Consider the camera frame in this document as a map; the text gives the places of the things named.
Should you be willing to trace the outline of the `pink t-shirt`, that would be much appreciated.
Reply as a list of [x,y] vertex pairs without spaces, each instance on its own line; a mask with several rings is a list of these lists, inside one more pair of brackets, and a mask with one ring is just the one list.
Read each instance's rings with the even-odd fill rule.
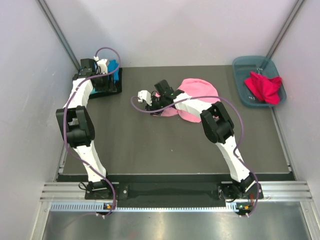
[[[177,89],[173,89],[166,80],[155,84],[156,93],[151,97],[165,97],[170,101],[164,110],[156,112],[162,117],[179,115],[183,120],[200,123],[200,112],[208,109],[220,99],[218,91],[209,82],[199,78],[186,78]],[[189,112],[190,106],[200,107],[198,112]]]

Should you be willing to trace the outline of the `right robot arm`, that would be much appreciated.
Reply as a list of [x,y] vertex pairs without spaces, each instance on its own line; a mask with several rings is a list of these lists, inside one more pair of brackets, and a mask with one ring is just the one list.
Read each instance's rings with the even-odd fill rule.
[[234,123],[222,102],[208,103],[201,97],[193,97],[185,91],[173,90],[164,79],[155,84],[156,93],[147,90],[138,92],[138,101],[146,102],[145,109],[160,115],[165,107],[186,112],[200,118],[207,139],[222,153],[229,168],[231,182],[217,185],[221,199],[227,202],[250,197],[259,198],[261,191],[255,174],[244,165],[238,150]]

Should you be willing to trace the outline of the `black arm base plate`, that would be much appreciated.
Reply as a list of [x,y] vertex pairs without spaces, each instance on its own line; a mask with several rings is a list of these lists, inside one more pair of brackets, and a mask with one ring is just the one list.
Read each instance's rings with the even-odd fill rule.
[[240,200],[262,198],[262,190],[256,183],[243,189],[235,182],[120,182],[94,189],[88,184],[86,200],[130,200],[138,197],[201,197],[210,200]]

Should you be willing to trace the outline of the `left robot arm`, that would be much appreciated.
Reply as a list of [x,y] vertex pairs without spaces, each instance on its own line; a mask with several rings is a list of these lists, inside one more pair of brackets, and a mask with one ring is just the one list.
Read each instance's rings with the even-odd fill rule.
[[102,198],[109,198],[114,187],[108,180],[108,173],[102,165],[95,148],[95,127],[87,111],[90,98],[104,97],[122,91],[119,77],[119,63],[116,60],[100,59],[98,56],[80,61],[78,72],[72,77],[72,90],[63,108],[55,116],[67,149],[72,149],[87,172],[88,193],[97,192]]

